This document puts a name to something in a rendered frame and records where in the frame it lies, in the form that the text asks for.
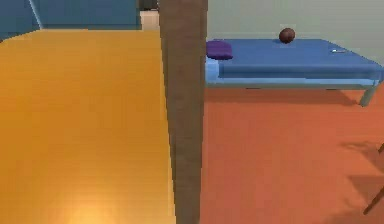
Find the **blue bed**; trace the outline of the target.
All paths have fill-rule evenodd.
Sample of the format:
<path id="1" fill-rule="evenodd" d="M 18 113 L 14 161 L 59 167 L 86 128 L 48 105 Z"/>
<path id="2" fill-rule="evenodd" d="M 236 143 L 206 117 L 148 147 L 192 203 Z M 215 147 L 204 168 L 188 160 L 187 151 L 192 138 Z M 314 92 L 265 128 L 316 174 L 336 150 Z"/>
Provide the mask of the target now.
<path id="1" fill-rule="evenodd" d="M 206 59 L 208 87 L 317 88 L 362 90 L 360 105 L 369 104 L 384 82 L 384 67 L 377 62 L 323 39 L 227 39 L 229 60 Z M 344 49 L 346 53 L 332 53 Z"/>

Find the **brown ball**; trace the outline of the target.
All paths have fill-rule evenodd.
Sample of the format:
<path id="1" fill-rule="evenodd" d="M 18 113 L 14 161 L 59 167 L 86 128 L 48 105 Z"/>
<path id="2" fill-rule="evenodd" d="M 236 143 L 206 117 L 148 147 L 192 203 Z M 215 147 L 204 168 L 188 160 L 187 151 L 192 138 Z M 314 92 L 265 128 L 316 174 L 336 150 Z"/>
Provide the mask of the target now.
<path id="1" fill-rule="evenodd" d="M 279 40 L 281 43 L 288 44 L 295 39 L 296 33 L 292 28 L 284 28 L 279 33 Z"/>

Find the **purple pillow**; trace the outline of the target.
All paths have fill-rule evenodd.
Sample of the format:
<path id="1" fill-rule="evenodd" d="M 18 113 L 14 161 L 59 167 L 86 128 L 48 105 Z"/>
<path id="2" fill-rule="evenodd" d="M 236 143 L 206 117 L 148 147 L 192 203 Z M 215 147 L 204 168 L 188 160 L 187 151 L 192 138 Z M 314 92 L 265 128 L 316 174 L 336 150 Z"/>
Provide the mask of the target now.
<path id="1" fill-rule="evenodd" d="M 229 60 L 233 58 L 232 47 L 221 40 L 211 40 L 206 43 L 206 56 L 214 60 Z"/>

